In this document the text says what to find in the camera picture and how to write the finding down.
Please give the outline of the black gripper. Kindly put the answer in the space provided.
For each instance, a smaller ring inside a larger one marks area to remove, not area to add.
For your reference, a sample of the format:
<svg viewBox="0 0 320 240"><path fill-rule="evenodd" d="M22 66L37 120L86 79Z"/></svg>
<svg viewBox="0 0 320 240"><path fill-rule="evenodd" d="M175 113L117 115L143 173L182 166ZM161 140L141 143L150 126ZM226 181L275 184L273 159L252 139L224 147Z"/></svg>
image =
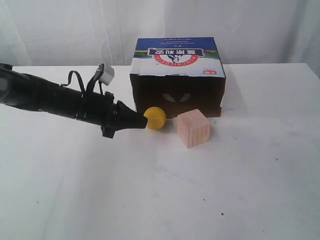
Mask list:
<svg viewBox="0 0 320 240"><path fill-rule="evenodd" d="M113 138L117 130L145 129L148 119L133 111L122 101L114 103L114 95L85 92L81 97L76 119L100 126L102 136Z"/></svg>

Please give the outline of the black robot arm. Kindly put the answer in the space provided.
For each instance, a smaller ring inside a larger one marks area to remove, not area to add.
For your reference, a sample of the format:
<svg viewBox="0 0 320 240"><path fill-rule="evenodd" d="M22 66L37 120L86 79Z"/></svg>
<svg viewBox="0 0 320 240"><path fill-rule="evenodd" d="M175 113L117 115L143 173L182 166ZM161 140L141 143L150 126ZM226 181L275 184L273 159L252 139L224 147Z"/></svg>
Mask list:
<svg viewBox="0 0 320 240"><path fill-rule="evenodd" d="M67 83L57 84L39 76L19 73L12 65L0 65L0 102L20 110L46 112L100 126L102 136L113 138L124 129L144 129L148 120L111 92L94 91L95 85L109 85L114 69L101 63L87 85L79 72L72 70Z"/></svg>

